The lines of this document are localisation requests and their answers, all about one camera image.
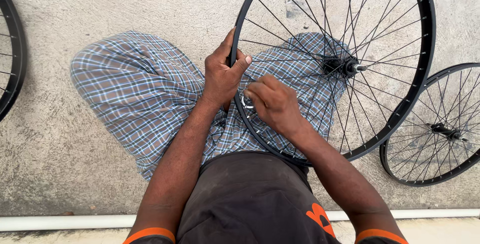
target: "bicycle wheel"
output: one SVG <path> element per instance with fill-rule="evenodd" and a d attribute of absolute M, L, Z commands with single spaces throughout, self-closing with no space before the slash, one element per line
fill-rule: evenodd
<path fill-rule="evenodd" d="M 237 48 L 253 57 L 235 95 L 243 122 L 265 149 L 306 166 L 243 97 L 250 82 L 269 73 L 297 90 L 302 115 L 352 161 L 406 117 L 435 45 L 433 0 L 245 0 L 236 26 L 230 65 Z"/>
<path fill-rule="evenodd" d="M 15 103 L 24 82 L 27 46 L 12 0 L 0 0 L 0 121 Z"/>
<path fill-rule="evenodd" d="M 403 124 L 380 147 L 383 167 L 408 186 L 454 178 L 480 159 L 480 63 L 430 76 Z"/>

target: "sleeve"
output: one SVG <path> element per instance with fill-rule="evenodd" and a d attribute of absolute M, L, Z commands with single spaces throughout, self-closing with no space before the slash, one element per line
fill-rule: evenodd
<path fill-rule="evenodd" d="M 358 234 L 355 244 L 408 244 L 408 242 L 385 230 L 368 229 Z"/>
<path fill-rule="evenodd" d="M 175 236 L 165 228 L 147 228 L 130 235 L 123 244 L 175 244 Z"/>

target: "black t-shirt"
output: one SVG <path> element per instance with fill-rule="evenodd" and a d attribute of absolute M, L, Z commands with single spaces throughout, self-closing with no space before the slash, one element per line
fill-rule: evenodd
<path fill-rule="evenodd" d="M 203 165 L 185 205 L 177 235 L 149 228 L 124 244 L 339 244 L 324 209 L 312 194 L 308 169 L 275 155 L 241 151 Z M 387 231 L 370 229 L 358 244 L 407 243 Z"/>

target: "checkered pants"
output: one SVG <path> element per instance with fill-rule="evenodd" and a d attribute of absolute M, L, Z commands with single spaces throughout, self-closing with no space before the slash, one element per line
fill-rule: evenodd
<path fill-rule="evenodd" d="M 333 124 L 334 101 L 338 102 L 346 86 L 335 76 L 323 75 L 320 55 L 333 56 L 333 50 L 340 54 L 339 44 L 324 40 L 321 33 L 299 33 L 281 45 L 253 55 L 239 91 L 242 93 L 251 81 L 267 73 L 285 78 L 281 81 L 297 90 L 303 116 L 321 135 L 327 136 Z M 205 86 L 201 71 L 176 46 L 158 36 L 134 31 L 84 48 L 73 58 L 70 75 L 81 97 L 107 130 L 135 156 L 138 172 L 146 180 L 152 176 Z M 246 109 L 246 113 L 251 115 L 250 122 L 257 133 L 269 144 L 303 158 L 284 137 L 256 117 L 254 111 Z M 264 148 L 246 128 L 232 102 L 228 113 L 219 108 L 215 115 L 202 163 L 240 150 Z"/>

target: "hand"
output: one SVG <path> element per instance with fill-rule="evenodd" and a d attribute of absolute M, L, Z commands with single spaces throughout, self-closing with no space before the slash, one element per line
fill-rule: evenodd
<path fill-rule="evenodd" d="M 226 35 L 220 46 L 205 58 L 205 89 L 202 97 L 214 106 L 224 105 L 226 111 L 238 90 L 243 73 L 252 63 L 251 56 L 245 56 L 237 49 L 237 61 L 229 68 L 227 57 L 230 55 L 234 33 L 235 27 Z"/>
<path fill-rule="evenodd" d="M 305 127 L 311 127 L 300 114 L 297 92 L 273 75 L 261 76 L 245 90 L 260 119 L 288 140 Z"/>

